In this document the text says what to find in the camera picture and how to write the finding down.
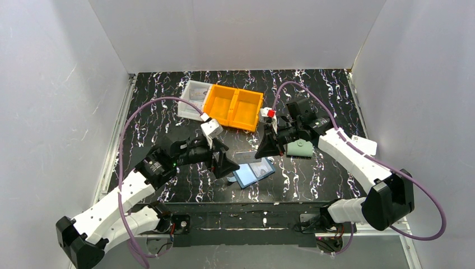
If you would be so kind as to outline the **credit card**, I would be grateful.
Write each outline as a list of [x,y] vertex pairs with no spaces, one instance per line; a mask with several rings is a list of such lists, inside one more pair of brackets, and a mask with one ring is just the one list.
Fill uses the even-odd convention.
[[256,158],[256,153],[256,151],[236,152],[234,154],[234,161],[237,164],[259,163],[261,161],[261,158]]
[[192,88],[189,90],[190,100],[204,101],[208,93],[208,88]]

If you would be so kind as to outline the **blue card holder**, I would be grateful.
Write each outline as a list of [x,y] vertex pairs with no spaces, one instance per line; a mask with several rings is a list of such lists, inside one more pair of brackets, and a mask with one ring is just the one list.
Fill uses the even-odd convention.
[[244,189],[276,171],[269,158],[265,157],[257,163],[240,164],[239,169],[233,171],[227,178],[230,183],[238,183],[241,189]]

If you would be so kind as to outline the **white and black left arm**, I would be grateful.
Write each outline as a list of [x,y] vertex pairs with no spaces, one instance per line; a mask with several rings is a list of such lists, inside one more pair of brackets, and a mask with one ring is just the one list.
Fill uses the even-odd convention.
[[216,178],[239,170],[227,157],[228,147],[202,134],[172,141],[164,137],[111,192],[75,217],[55,224],[58,244],[75,268],[94,268],[116,245],[148,231],[173,228],[172,214],[156,205],[125,213],[176,177],[183,165],[203,164]]

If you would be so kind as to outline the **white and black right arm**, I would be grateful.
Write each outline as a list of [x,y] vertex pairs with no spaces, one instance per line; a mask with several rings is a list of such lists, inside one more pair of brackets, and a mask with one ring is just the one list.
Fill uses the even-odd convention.
[[410,180],[351,148],[350,138],[341,129],[335,129],[329,117],[321,117],[313,111],[309,101],[301,99],[286,106],[290,117],[283,117],[285,123],[280,126],[275,110],[269,107],[260,109],[264,135],[255,158],[282,156],[287,152],[288,144],[304,140],[341,164],[367,194],[364,198],[334,200],[321,207],[321,225],[367,223],[383,231],[415,209]]

